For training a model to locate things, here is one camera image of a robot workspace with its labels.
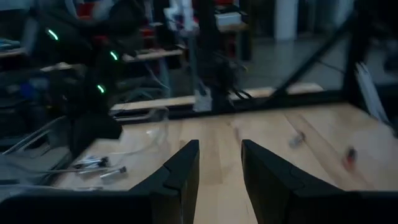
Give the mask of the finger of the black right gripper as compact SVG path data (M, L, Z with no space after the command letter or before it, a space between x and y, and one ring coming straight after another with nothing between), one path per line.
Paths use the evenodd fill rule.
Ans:
M119 139L122 126L108 114L86 113L72 122L70 151L79 156L97 139Z

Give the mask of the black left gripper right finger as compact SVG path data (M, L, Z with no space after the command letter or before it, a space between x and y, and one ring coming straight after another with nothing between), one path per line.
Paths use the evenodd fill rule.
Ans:
M398 224L398 191L345 191L249 139L241 160L258 224Z

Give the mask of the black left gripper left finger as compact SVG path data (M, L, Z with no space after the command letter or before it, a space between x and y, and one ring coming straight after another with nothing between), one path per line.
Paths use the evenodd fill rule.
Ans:
M0 203L0 224L193 224L199 142L127 191L33 190Z

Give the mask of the black red-tipped AA battery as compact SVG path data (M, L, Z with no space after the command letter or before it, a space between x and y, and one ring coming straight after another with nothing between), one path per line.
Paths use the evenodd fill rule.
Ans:
M353 170L356 166L357 150L353 147L347 148L343 156L343 166L346 170Z

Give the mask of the clear plastic bin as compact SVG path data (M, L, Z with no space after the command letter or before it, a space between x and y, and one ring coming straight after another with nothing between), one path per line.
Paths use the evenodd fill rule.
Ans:
M150 112L160 121L123 126L119 139L97 139L73 157L66 141L71 127L57 118L0 153L0 193L21 194L32 189L121 190L134 185L170 157L169 120L163 110ZM106 167L73 165L91 157L109 157ZM101 179L106 172L126 167L127 172Z

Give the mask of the wooden workbench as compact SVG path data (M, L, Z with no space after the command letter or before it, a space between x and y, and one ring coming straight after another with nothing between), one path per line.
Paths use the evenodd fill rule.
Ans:
M131 55L124 54L122 56L122 60L124 62L135 62L135 61L143 61L143 60L157 60L164 57L176 56L183 54L183 50L164 50L164 49L156 49L152 50L146 54L137 54L135 57Z

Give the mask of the white pillar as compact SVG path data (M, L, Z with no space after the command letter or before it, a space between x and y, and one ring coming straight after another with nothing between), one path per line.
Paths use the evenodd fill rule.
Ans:
M278 42L297 37L299 0L275 0L274 38Z

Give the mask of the silver metal bracket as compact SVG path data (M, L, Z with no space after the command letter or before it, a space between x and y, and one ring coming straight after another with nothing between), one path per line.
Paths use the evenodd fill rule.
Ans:
M212 97L211 90L209 88L204 89L204 94L201 91L194 91L194 104L193 111L195 112L207 112L212 110Z

